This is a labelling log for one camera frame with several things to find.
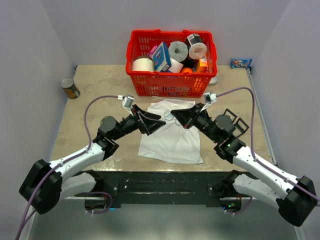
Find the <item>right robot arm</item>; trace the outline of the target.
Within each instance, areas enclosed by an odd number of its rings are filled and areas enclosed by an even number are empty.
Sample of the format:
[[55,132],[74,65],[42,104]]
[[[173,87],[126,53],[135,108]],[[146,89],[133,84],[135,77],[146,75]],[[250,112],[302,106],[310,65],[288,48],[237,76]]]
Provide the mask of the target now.
[[287,173],[254,153],[234,135],[236,129],[242,133],[245,129],[231,118],[233,113],[229,109],[215,119],[209,116],[202,103],[170,113],[185,129],[196,127],[214,142],[214,150],[221,159],[254,176],[250,178],[234,171],[222,185],[227,196],[239,193],[256,198],[276,208],[283,219],[296,227],[301,227],[317,206],[320,199],[313,181],[305,175],[297,177]]

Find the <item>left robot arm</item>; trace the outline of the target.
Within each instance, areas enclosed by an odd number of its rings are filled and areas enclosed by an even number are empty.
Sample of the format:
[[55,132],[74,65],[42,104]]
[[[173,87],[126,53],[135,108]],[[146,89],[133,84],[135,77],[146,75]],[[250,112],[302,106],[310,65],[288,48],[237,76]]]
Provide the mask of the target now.
[[160,115],[140,109],[134,104],[129,116],[117,121],[113,116],[106,116],[100,121],[97,135],[89,144],[66,157],[46,162],[36,161],[24,179],[19,193],[39,214],[49,212],[64,196],[69,196],[67,184],[84,181],[74,187],[75,195],[88,192],[99,196],[104,184],[91,174],[78,174],[81,170],[111,157],[119,145],[116,140],[138,130],[141,134],[151,135],[166,122]]

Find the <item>white shirt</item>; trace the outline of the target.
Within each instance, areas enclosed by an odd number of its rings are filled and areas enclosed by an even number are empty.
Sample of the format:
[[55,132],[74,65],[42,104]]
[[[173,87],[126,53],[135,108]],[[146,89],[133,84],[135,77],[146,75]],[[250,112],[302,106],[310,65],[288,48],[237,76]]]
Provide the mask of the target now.
[[151,103],[147,111],[160,115],[166,125],[151,135],[141,137],[138,156],[170,164],[202,164],[204,161],[200,154],[201,141],[197,128],[185,129],[175,124],[175,117],[171,121],[164,118],[166,110],[189,109],[195,102],[162,97],[157,99],[159,101]]

